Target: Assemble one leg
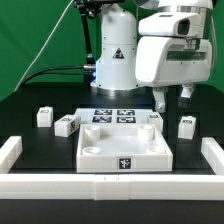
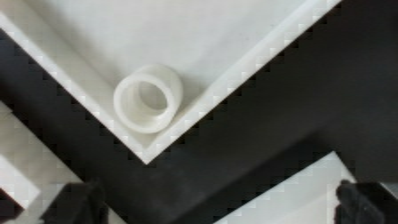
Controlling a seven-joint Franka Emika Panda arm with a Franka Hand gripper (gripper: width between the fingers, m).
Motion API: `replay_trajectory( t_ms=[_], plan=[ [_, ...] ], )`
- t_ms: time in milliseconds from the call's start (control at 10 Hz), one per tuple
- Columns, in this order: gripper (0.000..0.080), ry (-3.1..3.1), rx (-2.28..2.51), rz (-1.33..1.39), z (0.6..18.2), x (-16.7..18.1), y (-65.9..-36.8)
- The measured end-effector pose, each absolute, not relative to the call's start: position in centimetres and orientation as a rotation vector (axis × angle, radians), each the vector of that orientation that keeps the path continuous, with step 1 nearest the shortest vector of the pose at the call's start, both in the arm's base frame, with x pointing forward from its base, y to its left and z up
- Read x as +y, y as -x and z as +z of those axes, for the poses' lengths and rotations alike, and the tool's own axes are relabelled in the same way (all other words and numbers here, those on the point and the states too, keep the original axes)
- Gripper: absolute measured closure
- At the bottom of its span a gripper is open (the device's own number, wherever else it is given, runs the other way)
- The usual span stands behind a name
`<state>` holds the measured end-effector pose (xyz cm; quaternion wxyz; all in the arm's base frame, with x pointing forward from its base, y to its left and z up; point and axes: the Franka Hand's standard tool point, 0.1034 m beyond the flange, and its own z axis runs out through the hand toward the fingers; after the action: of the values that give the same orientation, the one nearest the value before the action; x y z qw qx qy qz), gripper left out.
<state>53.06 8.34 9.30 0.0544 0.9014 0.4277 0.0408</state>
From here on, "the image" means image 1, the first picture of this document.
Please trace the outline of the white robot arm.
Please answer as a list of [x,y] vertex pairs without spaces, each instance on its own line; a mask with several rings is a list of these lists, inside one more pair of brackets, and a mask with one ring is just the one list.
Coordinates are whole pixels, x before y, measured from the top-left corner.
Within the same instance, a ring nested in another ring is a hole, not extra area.
[[102,51],[96,62],[96,91],[129,94],[151,87],[155,110],[166,110],[166,88],[180,85],[178,105],[190,105],[194,84],[212,69],[208,36],[212,0],[134,0],[153,15],[140,21],[114,1],[102,5]]

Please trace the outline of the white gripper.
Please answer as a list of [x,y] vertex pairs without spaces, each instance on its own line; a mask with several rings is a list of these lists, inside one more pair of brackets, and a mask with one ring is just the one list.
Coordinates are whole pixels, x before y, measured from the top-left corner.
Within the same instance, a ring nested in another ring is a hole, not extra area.
[[155,87],[155,110],[166,111],[167,88],[182,85],[180,108],[188,108],[196,83],[210,75],[212,46],[203,39],[198,13],[159,12],[139,22],[135,76],[144,86]]

